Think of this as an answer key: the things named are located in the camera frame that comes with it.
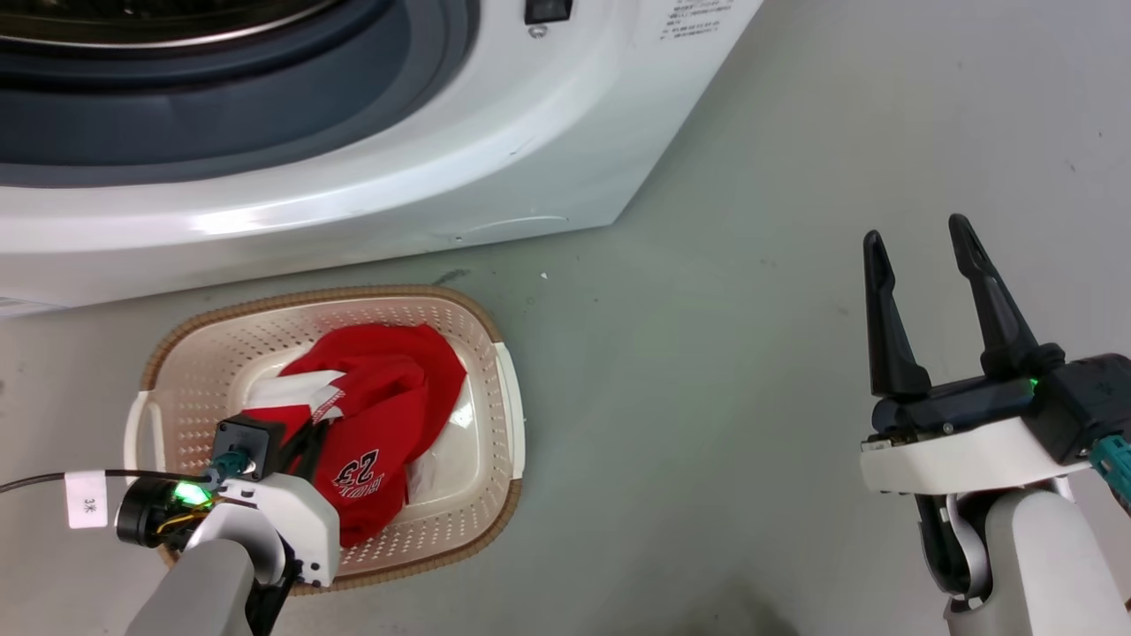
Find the perforated basket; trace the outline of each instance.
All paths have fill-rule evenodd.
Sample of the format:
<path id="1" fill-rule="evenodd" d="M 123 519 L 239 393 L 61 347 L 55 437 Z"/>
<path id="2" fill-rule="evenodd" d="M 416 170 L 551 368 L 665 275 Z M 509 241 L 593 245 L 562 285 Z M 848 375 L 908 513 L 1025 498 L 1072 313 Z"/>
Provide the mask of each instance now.
<path id="1" fill-rule="evenodd" d="M 252 383 L 278 375 L 322 335 L 362 324 L 432 326 L 451 344 L 467 379 L 424 458 L 424 484 L 380 535 L 343 549 L 333 586 L 297 586 L 297 594 L 449 565 L 502 532 L 521 491 L 523 405 L 510 353 L 486 312 L 458 292 L 431 286 L 309 292 L 210 311 L 157 346 L 127 421 L 128 467 L 138 467 L 139 437 L 148 432 L 154 467 L 199 472 L 211 456 L 216 423 L 242 410 Z M 172 553 L 162 553 L 173 562 Z"/>

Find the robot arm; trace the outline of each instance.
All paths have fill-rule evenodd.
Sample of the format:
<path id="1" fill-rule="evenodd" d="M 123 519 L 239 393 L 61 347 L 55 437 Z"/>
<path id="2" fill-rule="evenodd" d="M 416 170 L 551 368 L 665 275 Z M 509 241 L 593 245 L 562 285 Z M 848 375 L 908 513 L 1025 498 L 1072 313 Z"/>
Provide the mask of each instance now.
<path id="1" fill-rule="evenodd" d="M 1131 634 L 1064 478 L 1090 457 L 1117 483 L 1123 457 L 1106 454 L 1125 448 L 1131 361 L 1065 363 L 1060 346 L 1038 345 L 969 222 L 952 216 L 950 235 L 974 293 L 985 375 L 941 386 L 915 362 L 883 241 L 864 239 L 872 393 L 882 398 L 861 445 L 864 481 L 914 496 L 955 636 Z"/>
<path id="2" fill-rule="evenodd" d="M 127 636 L 267 636 L 295 583 L 328 586 L 337 575 L 337 510 L 302 478 L 264 474 L 294 459 L 265 455 L 277 453 L 267 435 L 277 431 L 248 419 L 221 427 L 242 440 L 242 459 L 233 471 L 225 453 L 214 457 L 215 498 L 197 487 L 185 498 L 184 484 L 140 479 L 122 499 L 119 539 L 181 555 Z"/>

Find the sticker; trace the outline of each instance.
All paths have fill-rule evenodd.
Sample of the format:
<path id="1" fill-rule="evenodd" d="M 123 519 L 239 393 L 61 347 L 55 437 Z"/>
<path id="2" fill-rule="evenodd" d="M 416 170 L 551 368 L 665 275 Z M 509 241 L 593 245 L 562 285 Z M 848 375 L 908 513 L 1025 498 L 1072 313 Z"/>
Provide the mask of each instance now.
<path id="1" fill-rule="evenodd" d="M 79 471 L 63 475 L 67 484 L 67 523 L 71 527 L 105 527 L 106 472 Z"/>
<path id="2" fill-rule="evenodd" d="M 672 0 L 659 38 L 684 40 L 715 33 L 733 9 L 734 0 Z"/>

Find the washing machine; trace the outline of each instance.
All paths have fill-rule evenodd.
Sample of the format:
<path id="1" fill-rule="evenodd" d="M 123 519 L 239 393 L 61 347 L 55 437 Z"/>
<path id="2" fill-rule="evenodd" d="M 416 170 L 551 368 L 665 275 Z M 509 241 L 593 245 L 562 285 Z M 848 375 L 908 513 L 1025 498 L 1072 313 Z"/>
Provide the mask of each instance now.
<path id="1" fill-rule="evenodd" d="M 612 223 L 760 0 L 0 0 L 0 315 Z"/>

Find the teal connector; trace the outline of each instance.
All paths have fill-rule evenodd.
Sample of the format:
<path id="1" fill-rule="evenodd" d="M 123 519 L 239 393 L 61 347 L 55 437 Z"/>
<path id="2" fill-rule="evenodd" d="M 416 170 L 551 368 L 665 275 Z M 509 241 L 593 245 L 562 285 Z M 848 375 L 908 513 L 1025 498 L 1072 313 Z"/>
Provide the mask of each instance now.
<path id="1" fill-rule="evenodd" d="M 1105 437 L 1091 448 L 1091 467 L 1124 501 L 1131 501 L 1131 446 L 1120 436 Z"/>

